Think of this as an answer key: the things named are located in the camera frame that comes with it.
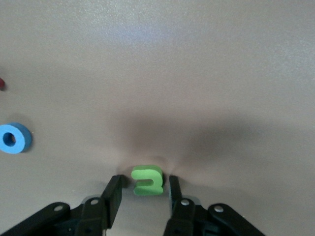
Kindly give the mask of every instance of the red object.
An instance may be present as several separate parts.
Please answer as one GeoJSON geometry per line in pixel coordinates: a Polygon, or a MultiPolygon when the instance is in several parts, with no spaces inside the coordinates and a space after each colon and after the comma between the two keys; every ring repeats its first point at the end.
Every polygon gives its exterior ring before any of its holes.
{"type": "Polygon", "coordinates": [[[5,82],[0,78],[0,89],[4,88],[5,82]]]}

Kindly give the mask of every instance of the foam ring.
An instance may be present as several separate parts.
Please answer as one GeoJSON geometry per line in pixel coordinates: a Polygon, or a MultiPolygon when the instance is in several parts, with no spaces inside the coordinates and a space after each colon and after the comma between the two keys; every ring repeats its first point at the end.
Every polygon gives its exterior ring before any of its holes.
{"type": "Polygon", "coordinates": [[[30,131],[20,123],[0,125],[0,150],[10,154],[26,151],[32,143],[30,131]]]}

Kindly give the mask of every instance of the blue foam ring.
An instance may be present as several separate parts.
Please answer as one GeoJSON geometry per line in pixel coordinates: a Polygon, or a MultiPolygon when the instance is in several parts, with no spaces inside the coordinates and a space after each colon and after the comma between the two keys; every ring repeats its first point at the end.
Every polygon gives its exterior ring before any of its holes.
{"type": "Polygon", "coordinates": [[[10,154],[26,151],[32,143],[30,131],[20,123],[0,125],[0,150],[10,154]]]}

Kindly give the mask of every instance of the green foam number 2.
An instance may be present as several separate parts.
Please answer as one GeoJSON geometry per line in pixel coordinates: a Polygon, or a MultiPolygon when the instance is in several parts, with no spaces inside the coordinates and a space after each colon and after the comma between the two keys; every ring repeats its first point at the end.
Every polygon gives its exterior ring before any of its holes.
{"type": "Polygon", "coordinates": [[[131,172],[131,177],[139,180],[134,188],[135,195],[152,196],[163,193],[163,173],[155,165],[136,166],[131,172]]]}

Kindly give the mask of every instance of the foam number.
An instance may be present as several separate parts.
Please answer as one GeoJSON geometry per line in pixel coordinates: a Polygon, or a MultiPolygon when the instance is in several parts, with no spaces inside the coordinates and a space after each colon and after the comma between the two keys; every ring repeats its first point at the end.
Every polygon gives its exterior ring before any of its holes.
{"type": "Polygon", "coordinates": [[[152,196],[163,193],[163,173],[155,165],[136,166],[131,172],[131,177],[139,180],[134,188],[135,195],[152,196]]]}

